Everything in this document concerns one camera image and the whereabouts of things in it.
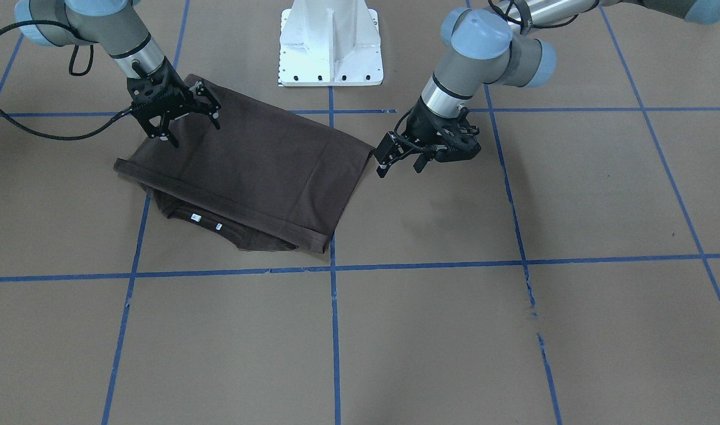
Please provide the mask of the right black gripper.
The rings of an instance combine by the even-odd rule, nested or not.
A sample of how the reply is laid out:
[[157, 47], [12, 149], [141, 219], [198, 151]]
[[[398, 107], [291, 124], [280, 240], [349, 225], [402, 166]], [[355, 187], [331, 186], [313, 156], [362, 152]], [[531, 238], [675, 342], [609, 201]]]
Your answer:
[[169, 127], [174, 119], [192, 112], [207, 114], [214, 128], [220, 131], [220, 102], [203, 81], [196, 81], [195, 97], [168, 59], [151, 73], [146, 72], [138, 60], [131, 63], [131, 68], [139, 78], [126, 80], [132, 98], [130, 114], [145, 132], [155, 132], [154, 138], [179, 148]]

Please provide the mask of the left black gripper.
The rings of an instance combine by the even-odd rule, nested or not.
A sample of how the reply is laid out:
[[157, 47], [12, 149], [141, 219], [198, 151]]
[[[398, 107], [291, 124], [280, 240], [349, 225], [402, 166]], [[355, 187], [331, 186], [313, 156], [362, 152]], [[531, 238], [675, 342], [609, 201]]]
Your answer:
[[[477, 140], [480, 129], [468, 122], [468, 113], [467, 107], [457, 108], [455, 117], [444, 118], [433, 113], [422, 99], [417, 100], [405, 128], [405, 138], [417, 146], [420, 154], [413, 166], [416, 173], [422, 173], [430, 161], [469, 161], [480, 153]], [[410, 153], [405, 138], [387, 132], [374, 149], [380, 178], [385, 178], [390, 167]]]

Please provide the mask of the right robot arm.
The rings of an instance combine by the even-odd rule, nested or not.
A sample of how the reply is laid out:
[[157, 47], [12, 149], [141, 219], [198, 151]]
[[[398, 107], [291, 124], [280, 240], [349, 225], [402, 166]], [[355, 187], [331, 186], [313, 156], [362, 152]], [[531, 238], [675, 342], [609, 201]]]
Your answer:
[[188, 114], [220, 128], [219, 100], [203, 81], [186, 84], [135, 11], [134, 1], [19, 1], [14, 10], [25, 37], [38, 45], [99, 45], [126, 76], [133, 116], [149, 138], [178, 147], [169, 126]]

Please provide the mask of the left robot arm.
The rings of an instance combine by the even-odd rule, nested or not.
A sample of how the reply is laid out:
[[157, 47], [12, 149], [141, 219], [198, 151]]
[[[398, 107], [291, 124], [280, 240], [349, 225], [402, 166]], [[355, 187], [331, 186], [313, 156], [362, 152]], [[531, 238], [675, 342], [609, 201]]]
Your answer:
[[581, 14], [613, 1], [490, 1], [485, 8], [456, 8], [440, 35], [446, 52], [414, 107], [374, 150], [377, 175], [416, 156], [416, 172], [429, 162], [469, 161], [480, 151], [479, 128], [469, 123], [468, 102], [485, 84], [541, 86], [556, 70], [554, 47], [530, 37], [533, 30], [567, 26]]

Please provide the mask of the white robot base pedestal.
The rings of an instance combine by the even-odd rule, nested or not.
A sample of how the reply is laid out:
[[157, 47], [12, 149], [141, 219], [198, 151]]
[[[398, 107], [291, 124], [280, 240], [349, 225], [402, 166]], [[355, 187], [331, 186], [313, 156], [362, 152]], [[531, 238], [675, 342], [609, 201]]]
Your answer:
[[281, 13], [279, 41], [279, 86], [384, 81], [378, 14], [365, 1], [295, 1]]

